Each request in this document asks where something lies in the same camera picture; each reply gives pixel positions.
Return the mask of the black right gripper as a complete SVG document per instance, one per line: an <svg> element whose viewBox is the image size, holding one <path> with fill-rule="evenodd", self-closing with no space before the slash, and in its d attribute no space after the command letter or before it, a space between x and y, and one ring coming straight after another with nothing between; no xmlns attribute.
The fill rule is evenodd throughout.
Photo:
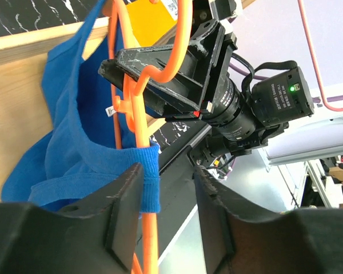
<svg viewBox="0 0 343 274"><path fill-rule="evenodd" d="M118 88L126 76L149 76L143 99L154 118L202 120L229 142L259 140L259 122L228 66L236 40L216 19L202 23L190 38L181 66L172 68L173 45L123 49L102 61L99 74Z"/></svg>

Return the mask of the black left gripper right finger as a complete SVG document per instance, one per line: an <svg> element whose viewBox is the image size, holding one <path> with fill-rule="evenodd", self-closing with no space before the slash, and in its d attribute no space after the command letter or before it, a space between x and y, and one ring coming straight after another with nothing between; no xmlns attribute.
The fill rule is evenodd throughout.
<svg viewBox="0 0 343 274"><path fill-rule="evenodd" d="M193 175L207 273L343 273L343 209L263 208Z"/></svg>

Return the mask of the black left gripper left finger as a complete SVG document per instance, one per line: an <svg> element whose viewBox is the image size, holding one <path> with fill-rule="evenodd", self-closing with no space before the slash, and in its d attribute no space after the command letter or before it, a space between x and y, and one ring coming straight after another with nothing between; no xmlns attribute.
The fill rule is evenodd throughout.
<svg viewBox="0 0 343 274"><path fill-rule="evenodd" d="M0 273L130 273L143 168L57 212L0 203Z"/></svg>

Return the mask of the orange plastic hanger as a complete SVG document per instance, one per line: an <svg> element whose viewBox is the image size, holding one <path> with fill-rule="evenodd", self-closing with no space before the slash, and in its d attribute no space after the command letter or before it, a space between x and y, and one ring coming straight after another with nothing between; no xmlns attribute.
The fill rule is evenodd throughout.
<svg viewBox="0 0 343 274"><path fill-rule="evenodd" d="M117 26L121 27L124 46L126 48L136 46L130 17L123 1L106 1L102 13L109 17L108 47L111 58L114 57L115 30ZM133 82L127 76L124 80L124 89L126 91L124 100L116 95L115 87L111 87L113 109L116 114L124 113L126 115L127 126L135 133L138 148L145 148L150 145L143 91L149 79L159 83L166 83L175 77L188 48L192 15L192 2L178 1L176 38L169 60L163 70L159 70L152 65L146 66L136 82ZM132 273L158 273L158 230L157 215L155 213L142 214L142 233L143 265L140 265L138 259L134 257L131 271Z"/></svg>

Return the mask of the blue tank top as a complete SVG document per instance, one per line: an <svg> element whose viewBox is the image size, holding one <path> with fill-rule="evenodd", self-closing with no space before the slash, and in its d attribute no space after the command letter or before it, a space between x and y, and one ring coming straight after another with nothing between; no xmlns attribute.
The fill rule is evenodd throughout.
<svg viewBox="0 0 343 274"><path fill-rule="evenodd" d="M111 85L98 73L109 55L107 41L87 59L82 56L103 4L95 4L75 36L48 52L42 91L53 129L21 157L3 185L3 202L32 202L57 211L141 163L141 212L160 211L158 144L137 148L121 116L122 148L115 147L113 119L106 113Z"/></svg>

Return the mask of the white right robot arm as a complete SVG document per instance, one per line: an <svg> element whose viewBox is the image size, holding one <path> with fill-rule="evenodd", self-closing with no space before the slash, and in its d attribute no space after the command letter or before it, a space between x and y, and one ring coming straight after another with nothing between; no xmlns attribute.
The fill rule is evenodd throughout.
<svg viewBox="0 0 343 274"><path fill-rule="evenodd" d="M278 74L253 83L255 68L241 87L230 79L236 37L223 25L209 20L199 25L189 41L181 68L167 83L151 79L143 100L154 118L167 122L201 120L212 131L189 154L194 164L209 166L224 154L250 154L265 147L270 138L282 134L289 122L314 113L313 99L302 70L296 62L266 62L260 69Z"/></svg>

